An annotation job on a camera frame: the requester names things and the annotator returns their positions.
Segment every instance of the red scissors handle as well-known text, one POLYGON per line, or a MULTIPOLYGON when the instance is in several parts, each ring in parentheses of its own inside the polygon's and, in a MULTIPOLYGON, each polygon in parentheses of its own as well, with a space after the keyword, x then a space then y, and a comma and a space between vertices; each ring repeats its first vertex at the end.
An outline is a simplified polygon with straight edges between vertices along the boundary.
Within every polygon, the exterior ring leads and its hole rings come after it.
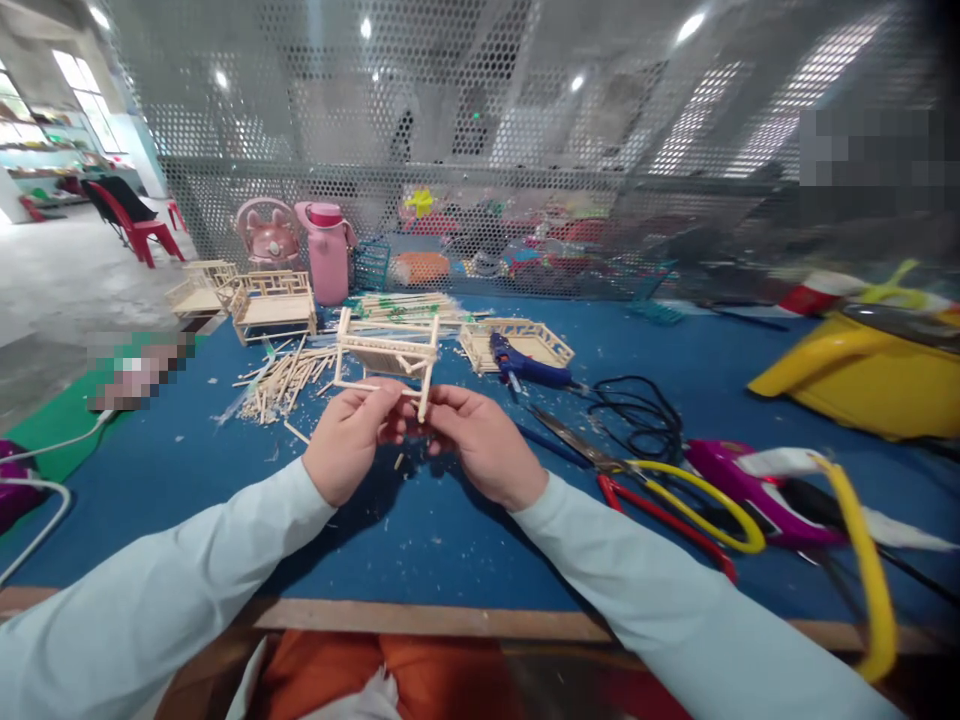
POLYGON ((697 545, 707 555, 713 558, 714 562, 716 562, 723 574, 729 578, 730 582, 732 582, 734 585, 737 584, 737 568, 733 564, 733 561, 709 538, 694 530, 692 527, 687 525, 687 523, 674 517, 660 506, 640 497, 636 493, 630 492, 620 483, 614 482, 608 475, 604 475, 602 473, 597 475, 597 482, 600 484, 600 491, 603 493, 603 497, 607 501, 607 504, 614 510, 622 512, 624 515, 626 515, 623 510, 623 505, 620 503, 620 497, 618 496, 626 498, 648 515, 653 515, 653 517, 657 518, 657 520, 662 522, 664 525, 676 530, 678 533, 697 545))

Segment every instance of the green cloth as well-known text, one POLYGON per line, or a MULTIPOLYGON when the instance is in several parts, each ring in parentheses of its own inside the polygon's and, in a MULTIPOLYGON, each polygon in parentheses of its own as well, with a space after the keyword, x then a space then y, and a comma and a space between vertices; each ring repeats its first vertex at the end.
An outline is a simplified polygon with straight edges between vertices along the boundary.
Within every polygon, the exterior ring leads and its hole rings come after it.
MULTIPOLYGON (((103 384, 100 371, 88 372, 8 432, 7 437, 26 450, 37 450, 89 432, 97 422, 98 413, 87 410, 86 398, 96 395, 98 384, 103 384)), ((111 433, 117 423, 126 420, 129 414, 120 413, 100 432, 86 440, 37 455, 40 477, 62 483, 96 449, 98 436, 111 433)))
MULTIPOLYGON (((197 337, 197 344, 206 339, 205 335, 197 337)), ((125 360, 129 362, 129 358, 141 357, 143 345, 150 341, 150 333, 134 333, 133 343, 119 346, 115 358, 98 361, 93 370, 88 371, 53 400, 11 429, 6 437, 25 450, 38 450, 89 432, 96 424, 99 413, 87 410, 87 398, 96 397, 97 386, 109 383, 115 369, 125 369, 125 360)), ((41 479, 62 483, 97 449, 101 438, 112 433, 117 425, 125 422, 129 416, 129 412, 118 413, 99 432, 86 440, 37 455, 34 459, 40 470, 41 479)), ((0 542, 14 535, 20 524, 21 522, 17 522, 4 533, 0 542)))

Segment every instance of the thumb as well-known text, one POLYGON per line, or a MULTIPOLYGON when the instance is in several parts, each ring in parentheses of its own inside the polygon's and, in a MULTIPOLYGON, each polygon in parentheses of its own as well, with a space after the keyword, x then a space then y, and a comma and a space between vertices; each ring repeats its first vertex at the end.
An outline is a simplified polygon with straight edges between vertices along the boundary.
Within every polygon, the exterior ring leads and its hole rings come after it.
POLYGON ((427 408, 427 423, 457 445, 462 443, 467 436, 467 422, 457 415, 457 411, 449 405, 430 404, 427 408))
POLYGON ((380 423, 390 413, 393 407, 400 399, 400 388, 398 387, 380 387, 374 390, 364 399, 360 407, 353 414, 356 418, 356 424, 376 432, 380 423))

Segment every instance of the person's left hand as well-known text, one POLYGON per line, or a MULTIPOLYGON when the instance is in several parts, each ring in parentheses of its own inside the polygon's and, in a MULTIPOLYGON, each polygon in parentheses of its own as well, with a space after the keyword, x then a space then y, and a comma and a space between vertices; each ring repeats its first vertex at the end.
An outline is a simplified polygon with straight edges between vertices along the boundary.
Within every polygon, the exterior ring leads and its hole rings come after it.
POLYGON ((330 400, 303 454, 303 466, 317 491, 340 507, 373 464, 377 445, 403 442, 406 417, 416 413, 398 380, 367 378, 374 392, 348 389, 330 400))

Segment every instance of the table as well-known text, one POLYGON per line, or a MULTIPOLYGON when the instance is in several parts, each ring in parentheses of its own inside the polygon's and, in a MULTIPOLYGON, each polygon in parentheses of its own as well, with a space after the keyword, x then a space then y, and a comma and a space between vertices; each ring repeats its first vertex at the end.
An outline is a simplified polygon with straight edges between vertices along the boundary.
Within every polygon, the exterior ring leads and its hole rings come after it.
MULTIPOLYGON (((757 398, 744 389, 813 326, 811 321, 793 322, 790 333, 714 316, 692 316, 664 328, 631 315, 622 303, 476 296, 462 300, 469 310, 545 322, 576 352, 571 369, 579 380, 593 383, 624 374, 653 379, 680 410, 688 437, 740 440, 758 449, 818 449, 844 465, 865 505, 960 542, 955 465, 842 428, 788 399, 757 398)), ((455 348, 454 340, 442 343, 435 382, 484 392, 512 417, 531 427, 536 424, 495 376, 476 377, 455 348)), ((234 419, 218 428, 213 419, 236 397, 238 389, 231 384, 237 376, 259 367, 262 356, 260 347, 243 348, 231 328, 219 328, 149 409, 106 438, 68 481, 77 493, 73 511, 13 578, 15 587, 0 592, 0 613, 28 607, 133 539, 225 501, 296 458, 303 444, 281 424, 259 427, 234 419)), ((359 375, 359 368, 354 373, 359 375)), ((527 390, 524 401, 543 406, 592 442, 614 450, 584 419, 582 399, 535 386, 527 390)), ((326 401, 301 395, 291 423, 308 433, 326 401)), ((394 472, 398 450, 381 449, 354 498, 314 542, 281 563, 244 612, 243 622, 610 640, 584 601, 509 517, 473 490, 452 458, 421 462, 419 445, 402 451, 406 459, 400 472, 394 472)), ((601 498, 592 473, 539 447, 534 451, 545 467, 601 498)), ((14 531, 22 542, 53 512, 54 503, 48 505, 14 531)), ((654 520, 634 517, 659 530, 654 520)), ((0 566, 10 562, 21 544, 5 540, 0 543, 0 566)), ((852 553, 837 551, 834 556, 842 568, 853 569, 856 578, 852 553)), ((944 584, 960 570, 953 555, 907 556, 944 584)), ((831 649, 861 647, 857 619, 822 569, 777 549, 737 558, 736 563, 739 587, 747 595, 831 649)), ((900 623, 908 628, 901 651, 933 649, 926 629, 946 628, 956 619, 954 611, 896 569, 888 567, 887 577, 900 623)))

